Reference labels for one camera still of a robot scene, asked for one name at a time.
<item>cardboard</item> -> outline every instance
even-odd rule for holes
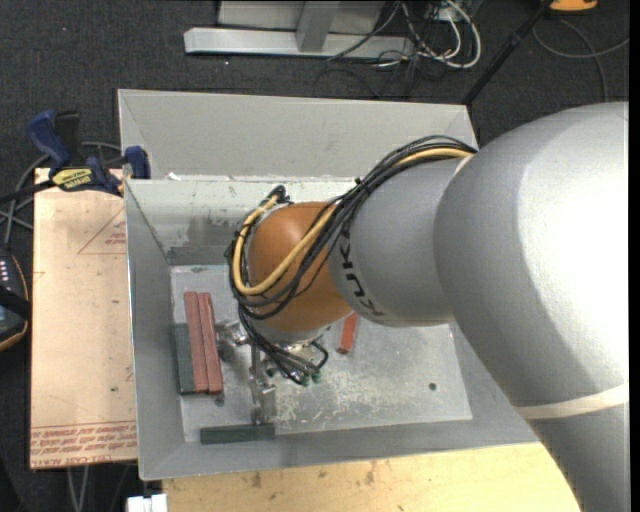
[[[133,460],[124,202],[55,188],[34,208],[29,466]]]

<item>white strip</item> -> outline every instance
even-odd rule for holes
[[[579,414],[602,411],[629,401],[629,381],[602,393],[583,396],[575,400],[568,400],[557,404],[532,405],[529,407],[514,407],[516,412],[525,420],[545,420],[553,418],[568,418]]]

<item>black carpet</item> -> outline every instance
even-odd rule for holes
[[[596,50],[619,43],[630,30],[629,0],[600,4],[588,15],[563,18]],[[120,88],[460,103],[536,6],[536,0],[485,0],[475,16],[483,46],[478,65],[447,73],[441,66],[425,66],[411,83],[405,73],[382,73],[350,61],[187,57],[183,33],[213,24],[214,2],[0,0],[0,195],[12,190],[40,156],[25,127],[42,110],[78,110],[84,140],[118,143],[115,98]],[[405,30],[400,19],[390,32]],[[558,50],[589,52],[582,38],[558,20],[543,19],[537,30]],[[594,59],[560,57],[527,37],[472,105],[479,144],[547,114],[601,102],[605,88],[608,101],[628,100],[629,46],[601,56],[600,63],[604,82]],[[26,210],[21,218],[30,221],[32,212]],[[31,233],[14,229],[11,246],[29,276]],[[66,472],[28,469],[28,410],[25,339],[0,353],[0,511],[12,512],[20,503],[29,511],[72,510]],[[122,475],[122,495],[141,493],[136,471],[125,470],[121,465],[92,468],[85,510],[108,510]],[[74,471],[78,488],[81,477],[81,470]]]

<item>yellow cable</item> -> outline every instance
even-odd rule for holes
[[[413,155],[409,155],[402,160],[396,162],[393,167],[397,165],[402,165],[407,162],[412,162],[414,160],[418,160],[420,158],[434,157],[434,156],[447,156],[452,158],[462,158],[465,156],[469,156],[471,153],[468,151],[463,151],[461,149],[456,148],[431,148],[425,149],[423,151],[419,151]],[[276,196],[273,196],[267,204],[265,204],[262,208],[258,208],[254,210],[247,220],[244,223],[243,228],[240,230],[240,235],[236,239],[236,246],[233,254],[233,281],[237,288],[237,290],[243,295],[260,295],[261,293],[266,292],[269,288],[271,288],[278,279],[282,277],[282,275],[289,269],[291,264],[295,261],[296,257],[302,252],[302,250],[309,245],[315,237],[320,233],[322,228],[331,218],[333,213],[332,210],[328,210],[321,218],[318,220],[316,225],[298,242],[298,244],[291,250],[291,252],[287,255],[287,257],[282,260],[282,262],[278,265],[278,267],[271,273],[269,276],[262,281],[260,284],[255,286],[245,286],[242,282],[241,272],[240,272],[240,255],[242,254],[242,248],[244,246],[244,239],[249,227],[253,224],[254,220],[262,215],[264,211],[269,210],[273,207],[276,202]]]
[[[398,165],[403,165],[408,162],[413,162],[414,160],[418,160],[420,158],[426,158],[431,156],[448,156],[452,158],[464,158],[465,156],[472,155],[473,153],[469,153],[468,151],[464,151],[463,149],[456,148],[432,148],[425,149],[423,151],[419,151],[418,153],[414,153],[413,155],[409,155],[404,157],[399,162],[393,164],[393,167]]]

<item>yellow label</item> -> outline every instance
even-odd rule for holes
[[[51,181],[58,186],[64,185],[65,188],[73,188],[91,181],[91,169],[73,167],[62,169],[58,174],[51,178]]]
[[[81,176],[80,178],[76,178],[74,180],[71,181],[67,181],[65,183],[62,184],[62,186],[64,188],[66,188],[67,190],[71,189],[71,188],[75,188],[79,185],[84,185],[85,183],[91,183],[91,177],[90,176]]]

